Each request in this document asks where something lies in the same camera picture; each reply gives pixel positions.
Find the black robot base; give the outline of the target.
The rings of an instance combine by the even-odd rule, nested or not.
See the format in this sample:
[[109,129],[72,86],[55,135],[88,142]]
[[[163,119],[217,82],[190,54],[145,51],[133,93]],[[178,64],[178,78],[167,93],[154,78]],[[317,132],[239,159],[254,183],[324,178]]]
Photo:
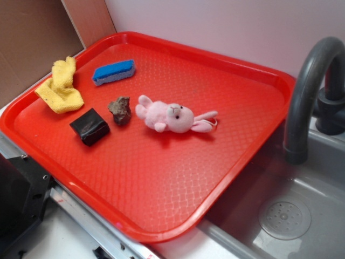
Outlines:
[[52,182],[33,158],[1,155],[1,254],[42,222]]

